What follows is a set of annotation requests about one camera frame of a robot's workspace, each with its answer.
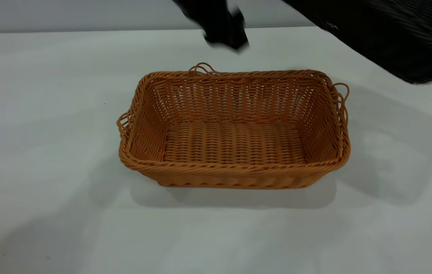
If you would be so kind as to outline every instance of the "white tabletop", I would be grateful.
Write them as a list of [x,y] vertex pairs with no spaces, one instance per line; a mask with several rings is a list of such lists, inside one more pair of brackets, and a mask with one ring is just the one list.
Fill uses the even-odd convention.
[[[316,27],[0,34],[0,273],[430,274],[432,84]],[[138,80],[311,68],[351,87],[348,164],[303,190],[170,189],[125,168]]]

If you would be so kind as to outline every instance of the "orange wicker basket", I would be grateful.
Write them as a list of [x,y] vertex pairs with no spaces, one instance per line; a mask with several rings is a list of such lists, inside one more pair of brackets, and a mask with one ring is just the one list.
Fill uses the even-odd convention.
[[308,187],[350,155],[335,85],[313,70],[150,73],[117,122],[120,159],[168,187]]

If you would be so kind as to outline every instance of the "basket bottom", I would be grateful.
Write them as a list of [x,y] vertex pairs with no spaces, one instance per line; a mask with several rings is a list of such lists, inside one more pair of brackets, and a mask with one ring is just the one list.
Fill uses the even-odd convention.
[[174,124],[167,131],[164,161],[219,164],[308,163],[295,123]]
[[305,177],[218,177],[212,175],[144,175],[165,187],[204,187],[233,189],[296,189],[306,188],[325,174]]

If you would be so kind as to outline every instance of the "basket rim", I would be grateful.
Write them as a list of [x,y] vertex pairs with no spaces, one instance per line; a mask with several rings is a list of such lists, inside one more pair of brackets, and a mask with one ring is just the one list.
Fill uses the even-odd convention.
[[[338,108],[336,104],[336,117],[341,120],[344,120],[344,115],[340,116],[339,113],[345,111],[345,99],[343,96],[337,92],[334,85],[332,85],[332,81],[325,74],[317,70],[275,70],[275,71],[253,71],[253,72],[208,72],[201,73],[198,71],[160,71],[160,72],[152,72],[145,75],[140,83],[143,81],[153,81],[157,79],[177,79],[181,78],[187,79],[197,79],[197,80],[214,80],[218,76],[234,76],[234,80],[239,78],[244,79],[282,79],[283,76],[290,76],[291,78],[296,78],[296,74],[299,73],[300,80],[313,80],[320,81],[327,87],[325,90],[329,92],[331,96],[337,96],[341,99],[341,101],[336,101],[336,103],[340,103],[341,107]],[[136,89],[136,92],[144,92],[140,85]],[[135,104],[135,97],[132,100],[132,106]],[[270,176],[288,176],[288,175],[310,175],[310,174],[320,174],[320,173],[328,173],[334,170],[338,170],[345,163],[347,163],[350,157],[350,142],[348,137],[348,127],[345,124],[340,128],[341,134],[340,138],[342,138],[342,155],[337,155],[336,158],[320,161],[320,162],[312,162],[305,164],[221,164],[221,163],[196,163],[196,162],[171,162],[171,161],[155,161],[155,160],[141,160],[134,157],[129,152],[128,141],[130,137],[126,137],[126,134],[129,132],[129,128],[125,126],[127,123],[122,123],[123,120],[127,118],[129,114],[135,115],[138,113],[140,108],[136,109],[134,113],[126,112],[119,117],[117,120],[118,128],[120,129],[120,149],[119,149],[119,157],[122,163],[132,169],[137,170],[143,173],[168,173],[168,174],[194,174],[194,175],[231,175],[236,177],[254,177],[256,175],[265,175],[266,177]]]

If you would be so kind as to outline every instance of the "black fabric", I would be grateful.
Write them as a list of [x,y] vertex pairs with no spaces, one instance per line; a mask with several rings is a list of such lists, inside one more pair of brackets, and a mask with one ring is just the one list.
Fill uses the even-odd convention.
[[204,29],[206,41],[211,45],[223,44],[235,50],[247,44],[245,19],[237,10],[228,11],[226,0],[174,0],[184,15]]
[[[209,43],[238,49],[247,42],[242,14],[231,16],[225,0],[174,1]],[[432,0],[283,1],[395,76],[432,81]]]

